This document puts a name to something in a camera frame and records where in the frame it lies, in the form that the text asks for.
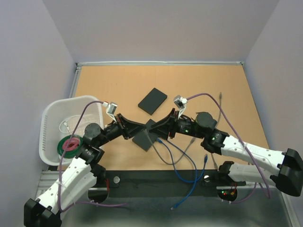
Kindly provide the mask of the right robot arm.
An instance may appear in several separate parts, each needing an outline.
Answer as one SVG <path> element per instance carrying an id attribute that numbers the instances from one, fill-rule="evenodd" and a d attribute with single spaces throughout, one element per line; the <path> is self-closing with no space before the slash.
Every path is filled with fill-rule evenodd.
<path id="1" fill-rule="evenodd" d="M 192 120 L 172 109 L 168 116 L 152 125 L 149 132 L 165 140 L 174 138 L 176 133 L 203 139 L 201 146 L 206 151 L 251 164 L 224 162 L 218 172 L 222 184 L 250 181 L 275 186 L 290 196 L 301 195 L 303 159 L 296 150 L 276 151 L 249 144 L 217 129 L 216 124 L 208 112 L 199 112 Z"/>

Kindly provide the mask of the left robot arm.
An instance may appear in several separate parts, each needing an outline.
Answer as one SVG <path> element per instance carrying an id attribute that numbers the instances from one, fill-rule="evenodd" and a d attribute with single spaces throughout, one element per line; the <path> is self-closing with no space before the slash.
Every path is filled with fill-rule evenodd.
<path id="1" fill-rule="evenodd" d="M 76 205 L 89 188 L 105 182 L 106 169 L 99 165 L 105 152 L 100 147 L 120 136 L 128 140 L 145 128 L 145 124 L 130 121 L 121 114 L 104 129 L 97 123 L 88 124 L 79 151 L 70 165 L 59 172 L 58 179 L 49 189 L 37 199 L 25 203 L 24 226 L 61 226 L 61 214 Z"/>

